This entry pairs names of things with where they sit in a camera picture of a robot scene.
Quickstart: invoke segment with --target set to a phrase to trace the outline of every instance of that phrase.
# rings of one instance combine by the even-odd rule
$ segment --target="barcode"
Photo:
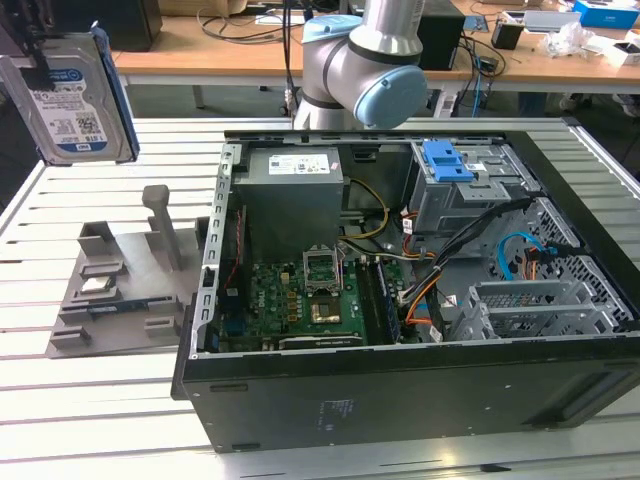
[[[82,135],[100,134],[98,119],[93,113],[76,113],[76,123]]]

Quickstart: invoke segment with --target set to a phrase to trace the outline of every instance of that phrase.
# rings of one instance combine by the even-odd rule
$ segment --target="black speaker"
[[[98,20],[111,48],[146,52],[162,28],[158,0],[52,0],[56,32],[88,32]]]
[[[491,45],[502,50],[515,50],[522,30],[524,25],[521,23],[497,22],[491,36]]]
[[[354,15],[362,15],[365,0],[350,0],[349,9]],[[418,38],[422,42],[422,56],[418,66],[423,70],[451,70],[456,58],[458,43],[464,27],[465,16],[450,0],[428,0],[418,26]]]

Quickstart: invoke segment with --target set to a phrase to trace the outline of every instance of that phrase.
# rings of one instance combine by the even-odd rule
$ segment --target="yellow wire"
[[[367,185],[362,180],[358,180],[357,178],[352,178],[351,181],[352,182],[356,182],[358,185],[362,185],[362,187],[365,190],[367,190],[371,195],[376,197],[376,200],[378,200],[378,202],[380,202],[380,205],[382,206],[382,209],[384,210],[384,218],[382,219],[382,223],[375,230],[372,230],[372,231],[367,232],[367,233],[358,233],[358,234],[355,234],[355,235],[343,235],[343,236],[340,237],[340,239],[347,239],[347,240],[362,240],[364,238],[369,238],[369,237],[372,237],[374,235],[377,235],[378,233],[380,233],[381,231],[383,231],[386,228],[387,223],[389,223],[389,211],[387,210],[387,206],[385,205],[384,201],[382,200],[382,197],[380,197],[380,195],[378,195],[378,193],[373,188],[371,188],[369,185]]]

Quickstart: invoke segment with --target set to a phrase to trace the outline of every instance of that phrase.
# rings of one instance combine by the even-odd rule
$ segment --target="blue drive bay latch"
[[[425,140],[424,159],[433,168],[436,182],[470,182],[473,173],[462,163],[462,155],[447,140]]]

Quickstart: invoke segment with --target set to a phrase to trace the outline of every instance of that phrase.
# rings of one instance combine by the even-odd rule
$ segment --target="motherboard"
[[[400,265],[395,260],[367,264],[345,258],[334,262],[334,258],[319,254],[299,262],[254,264],[248,314],[227,315],[223,322],[222,337],[230,349],[361,346],[372,340],[378,343],[375,337],[380,335],[374,329],[397,337],[396,299],[405,286]],[[383,287],[385,294],[380,295]],[[372,313],[372,298],[388,303]],[[380,325],[368,324],[370,319]]]

